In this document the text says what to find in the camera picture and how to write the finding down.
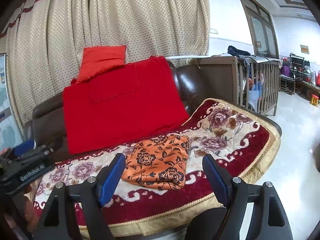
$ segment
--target floral blanket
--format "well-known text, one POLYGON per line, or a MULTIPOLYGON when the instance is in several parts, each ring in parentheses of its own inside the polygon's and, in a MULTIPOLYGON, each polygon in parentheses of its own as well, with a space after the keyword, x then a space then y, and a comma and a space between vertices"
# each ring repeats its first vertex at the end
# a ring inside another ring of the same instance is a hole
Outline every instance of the floral blanket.
MULTIPOLYGON (((121 179, 113 198, 102 209, 115 236, 156 233, 187 223, 197 214, 220 206, 202 169, 204 155, 211 154, 231 176, 240 176, 246 182, 255 183, 272 163, 280 145, 280 136, 269 123, 227 102, 211 98, 206 99, 176 130, 141 139, 161 143, 171 135, 189 137, 185 186, 178 191, 159 190, 121 179)), ((58 163, 53 171, 43 176, 36 192, 34 206, 38 214, 57 182, 71 185, 96 176, 117 153, 132 153, 138 141, 58 163)), ((87 231, 81 205, 75 206, 79 227, 85 235, 87 231)))

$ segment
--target blue gripper pad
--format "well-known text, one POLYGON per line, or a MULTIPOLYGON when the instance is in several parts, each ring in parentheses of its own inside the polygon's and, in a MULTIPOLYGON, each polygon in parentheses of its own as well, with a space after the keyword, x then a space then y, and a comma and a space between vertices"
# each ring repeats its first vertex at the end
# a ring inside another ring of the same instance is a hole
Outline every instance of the blue gripper pad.
POLYGON ((110 165, 102 168, 97 175, 97 196, 101 207, 111 200, 124 168, 125 157, 123 154, 118 153, 110 165))
POLYGON ((21 156, 26 153, 28 150, 34 149, 35 147, 35 140, 31 139, 21 143, 20 145, 14 148, 14 155, 21 156))
POLYGON ((230 182, 232 177, 229 172, 221 168, 210 154, 204 156, 202 168, 217 200, 228 208, 231 203, 232 193, 232 184, 230 182))

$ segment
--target red stool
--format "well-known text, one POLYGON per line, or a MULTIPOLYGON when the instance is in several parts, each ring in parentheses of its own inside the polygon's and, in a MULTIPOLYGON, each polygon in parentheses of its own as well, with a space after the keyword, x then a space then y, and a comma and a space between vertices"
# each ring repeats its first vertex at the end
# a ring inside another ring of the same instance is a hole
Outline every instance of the red stool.
POLYGON ((319 99, 318 96, 312 95, 312 98, 311 98, 311 102, 310 102, 310 103, 311 103, 313 106, 318 107, 318 99, 319 99))

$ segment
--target folded orange fabric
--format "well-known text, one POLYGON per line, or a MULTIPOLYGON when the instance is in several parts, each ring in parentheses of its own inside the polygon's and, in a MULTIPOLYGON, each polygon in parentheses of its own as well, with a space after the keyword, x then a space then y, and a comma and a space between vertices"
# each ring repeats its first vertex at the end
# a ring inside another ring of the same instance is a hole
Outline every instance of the folded orange fabric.
POLYGON ((123 66, 125 49, 125 45, 84 48, 76 83, 88 81, 108 70, 123 66))
POLYGON ((143 187, 179 190, 186 182, 188 154, 188 136, 143 140, 126 156, 122 179, 143 187))

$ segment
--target bag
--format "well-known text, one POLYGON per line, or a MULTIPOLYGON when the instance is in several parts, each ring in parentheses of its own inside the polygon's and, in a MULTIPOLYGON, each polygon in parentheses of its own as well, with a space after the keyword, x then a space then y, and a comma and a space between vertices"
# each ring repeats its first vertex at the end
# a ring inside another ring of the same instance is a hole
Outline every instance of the bag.
POLYGON ((313 85, 316 85, 316 72, 315 71, 311 72, 311 83, 313 85))
POLYGON ((320 70, 318 72, 318 78, 316 78, 316 85, 320 86, 320 70))
POLYGON ((234 46, 228 47, 228 53, 231 54, 232 56, 238 56, 238 55, 251 56, 249 52, 237 49, 234 46))
POLYGON ((280 69, 280 73, 282 75, 289 77, 290 76, 290 67, 287 65, 283 65, 282 68, 280 69))

